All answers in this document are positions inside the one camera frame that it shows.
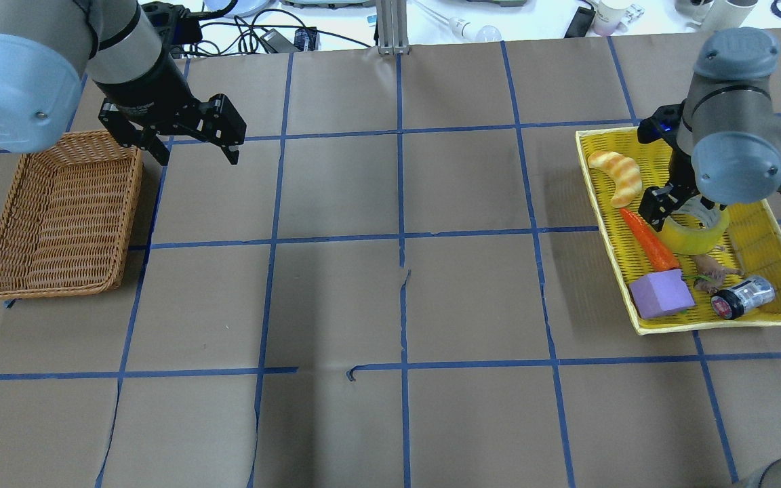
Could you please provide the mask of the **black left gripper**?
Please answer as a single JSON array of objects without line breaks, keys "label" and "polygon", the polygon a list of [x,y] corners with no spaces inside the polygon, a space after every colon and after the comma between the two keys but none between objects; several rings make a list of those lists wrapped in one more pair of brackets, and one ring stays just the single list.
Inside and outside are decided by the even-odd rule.
[{"label": "black left gripper", "polygon": [[130,110],[107,98],[98,119],[117,143],[146,149],[162,167],[167,167],[170,151],[159,136],[188,136],[213,143],[222,148],[231,165],[236,165],[247,133],[247,123],[223,94],[205,102],[188,97],[167,107],[158,102]]}]

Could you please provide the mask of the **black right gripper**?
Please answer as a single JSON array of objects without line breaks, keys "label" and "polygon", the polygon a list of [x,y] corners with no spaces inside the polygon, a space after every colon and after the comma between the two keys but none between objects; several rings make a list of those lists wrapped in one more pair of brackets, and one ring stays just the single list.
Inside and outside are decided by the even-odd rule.
[{"label": "black right gripper", "polygon": [[672,151],[666,184],[648,186],[639,203],[639,216],[654,232],[661,232],[668,217],[698,194],[691,157],[678,143],[679,132],[684,127],[683,108],[682,103],[662,106],[637,127],[638,143],[663,141]]}]

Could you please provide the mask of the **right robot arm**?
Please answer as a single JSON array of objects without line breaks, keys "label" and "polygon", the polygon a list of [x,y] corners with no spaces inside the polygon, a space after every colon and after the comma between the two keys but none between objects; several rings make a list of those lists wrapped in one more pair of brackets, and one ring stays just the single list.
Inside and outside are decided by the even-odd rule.
[{"label": "right robot arm", "polygon": [[781,117],[769,92],[780,52],[759,28],[719,30],[698,53],[684,101],[641,121],[640,143],[672,151],[666,183],[648,186],[638,208],[655,230],[695,197],[722,210],[781,194]]}]

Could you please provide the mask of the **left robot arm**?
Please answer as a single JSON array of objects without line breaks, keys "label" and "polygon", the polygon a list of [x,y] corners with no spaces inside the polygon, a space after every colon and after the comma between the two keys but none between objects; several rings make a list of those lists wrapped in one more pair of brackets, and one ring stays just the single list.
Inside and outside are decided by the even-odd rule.
[{"label": "left robot arm", "polygon": [[199,101],[171,55],[223,13],[164,2],[0,1],[0,150],[53,147],[87,78],[105,96],[100,123],[121,147],[165,165],[162,137],[188,136],[237,164],[247,124],[223,94]]}]

